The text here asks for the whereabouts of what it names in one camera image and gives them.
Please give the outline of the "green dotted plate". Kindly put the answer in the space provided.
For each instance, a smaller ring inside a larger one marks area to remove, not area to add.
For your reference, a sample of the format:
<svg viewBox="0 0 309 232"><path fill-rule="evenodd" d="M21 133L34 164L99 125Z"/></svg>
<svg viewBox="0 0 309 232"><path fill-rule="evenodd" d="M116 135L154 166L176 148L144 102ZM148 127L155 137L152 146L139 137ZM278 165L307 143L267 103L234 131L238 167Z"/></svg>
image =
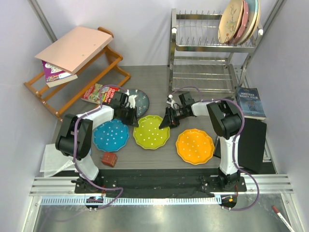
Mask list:
<svg viewBox="0 0 309 232"><path fill-rule="evenodd" d="M170 137L170 128L160 129L163 118L148 115L138 120L138 127L133 130L133 138L143 149L155 150L165 145Z"/></svg>

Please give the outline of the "metal dish rack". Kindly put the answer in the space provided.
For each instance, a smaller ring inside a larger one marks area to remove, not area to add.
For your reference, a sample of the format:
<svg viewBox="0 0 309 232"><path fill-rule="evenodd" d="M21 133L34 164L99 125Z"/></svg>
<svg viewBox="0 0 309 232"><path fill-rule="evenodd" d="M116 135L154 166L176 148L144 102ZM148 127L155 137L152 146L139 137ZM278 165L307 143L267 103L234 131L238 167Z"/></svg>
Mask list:
<svg viewBox="0 0 309 232"><path fill-rule="evenodd" d="M169 39L169 91L233 94L242 86L246 69L258 47L263 27L258 23L240 45L218 41L222 15L216 12L171 10Z"/></svg>

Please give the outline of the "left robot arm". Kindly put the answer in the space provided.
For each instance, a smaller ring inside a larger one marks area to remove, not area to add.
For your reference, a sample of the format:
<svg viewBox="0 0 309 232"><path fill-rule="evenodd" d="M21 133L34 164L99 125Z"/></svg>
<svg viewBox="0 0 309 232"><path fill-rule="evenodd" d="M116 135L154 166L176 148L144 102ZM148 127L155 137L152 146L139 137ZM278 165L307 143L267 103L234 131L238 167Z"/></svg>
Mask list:
<svg viewBox="0 0 309 232"><path fill-rule="evenodd" d="M115 92L110 102L104 102L95 109L83 114L66 114L56 138L56 149L72 162L86 187L93 193L102 189L99 169L91 158L92 131L99 125L120 120L128 126L138 126L136 96Z"/></svg>

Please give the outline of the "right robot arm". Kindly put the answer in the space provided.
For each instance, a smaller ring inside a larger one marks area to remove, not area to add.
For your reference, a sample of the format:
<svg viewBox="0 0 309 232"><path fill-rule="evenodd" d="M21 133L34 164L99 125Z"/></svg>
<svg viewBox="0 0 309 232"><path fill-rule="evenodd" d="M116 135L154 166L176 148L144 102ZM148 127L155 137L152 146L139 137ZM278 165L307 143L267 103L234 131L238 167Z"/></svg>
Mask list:
<svg viewBox="0 0 309 232"><path fill-rule="evenodd" d="M195 101L190 92L179 95L180 106L176 106L172 95L168 96L165 116L159 128L175 128L180 120L190 116L209 116L212 127L220 140L221 161L217 182L220 189L231 190L240 181L238 142L244 127L244 115L232 100L221 99L210 102Z"/></svg>

